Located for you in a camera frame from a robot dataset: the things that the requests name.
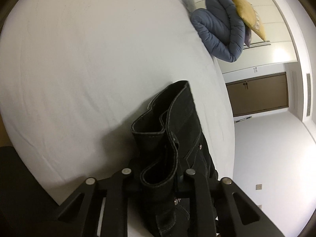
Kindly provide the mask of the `purple pillow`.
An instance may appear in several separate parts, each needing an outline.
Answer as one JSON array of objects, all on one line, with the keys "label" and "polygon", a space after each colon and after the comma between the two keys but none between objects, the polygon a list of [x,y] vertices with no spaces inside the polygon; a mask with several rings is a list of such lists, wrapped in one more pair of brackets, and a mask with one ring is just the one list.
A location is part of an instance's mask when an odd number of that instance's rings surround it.
[{"label": "purple pillow", "polygon": [[248,26],[246,26],[244,43],[248,48],[251,46],[251,40],[252,40],[252,31]]}]

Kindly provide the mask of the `black denim pants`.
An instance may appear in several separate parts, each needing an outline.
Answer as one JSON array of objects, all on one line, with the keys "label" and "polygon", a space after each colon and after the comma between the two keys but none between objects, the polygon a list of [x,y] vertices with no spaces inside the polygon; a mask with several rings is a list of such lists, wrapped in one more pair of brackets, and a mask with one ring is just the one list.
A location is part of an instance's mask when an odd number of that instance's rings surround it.
[{"label": "black denim pants", "polygon": [[180,197],[185,170],[218,179],[189,82],[180,80],[161,91],[131,131],[132,204],[153,236],[172,236],[190,218],[189,200]]}]

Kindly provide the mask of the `brown wooden door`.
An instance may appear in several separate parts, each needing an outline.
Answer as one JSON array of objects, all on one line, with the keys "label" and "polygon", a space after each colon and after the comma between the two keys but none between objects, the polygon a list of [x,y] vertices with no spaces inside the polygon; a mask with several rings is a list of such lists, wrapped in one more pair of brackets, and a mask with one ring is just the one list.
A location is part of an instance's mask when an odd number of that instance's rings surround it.
[{"label": "brown wooden door", "polygon": [[230,82],[226,87],[234,117],[289,107],[285,72]]}]

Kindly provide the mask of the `white wardrobe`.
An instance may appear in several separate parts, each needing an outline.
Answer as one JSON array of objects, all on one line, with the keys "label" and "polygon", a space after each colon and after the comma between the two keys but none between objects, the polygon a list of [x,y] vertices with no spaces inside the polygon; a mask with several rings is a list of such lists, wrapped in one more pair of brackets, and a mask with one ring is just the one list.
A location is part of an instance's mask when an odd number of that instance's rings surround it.
[{"label": "white wardrobe", "polygon": [[251,46],[244,46],[234,63],[218,60],[222,73],[251,67],[297,62],[295,47],[281,12],[273,0],[247,0],[259,14],[266,34],[264,42],[252,33]]}]

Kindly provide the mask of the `yellow pillow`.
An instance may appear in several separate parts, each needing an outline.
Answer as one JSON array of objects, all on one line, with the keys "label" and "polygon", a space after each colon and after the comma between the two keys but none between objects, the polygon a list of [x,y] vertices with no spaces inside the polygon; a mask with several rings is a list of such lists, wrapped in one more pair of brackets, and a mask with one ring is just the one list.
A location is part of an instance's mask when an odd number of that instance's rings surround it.
[{"label": "yellow pillow", "polygon": [[264,42],[267,41],[265,28],[262,20],[252,4],[247,0],[232,0],[236,6],[238,15],[241,17],[245,25],[256,33]]}]

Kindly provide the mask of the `blue folded duvet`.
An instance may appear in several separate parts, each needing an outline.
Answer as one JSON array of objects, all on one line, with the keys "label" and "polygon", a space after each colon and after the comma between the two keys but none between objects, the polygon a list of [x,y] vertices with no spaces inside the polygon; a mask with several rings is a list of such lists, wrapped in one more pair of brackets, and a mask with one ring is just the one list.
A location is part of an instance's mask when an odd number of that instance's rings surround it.
[{"label": "blue folded duvet", "polygon": [[243,51],[246,27],[232,0],[205,0],[191,14],[191,23],[210,55],[228,63]]}]

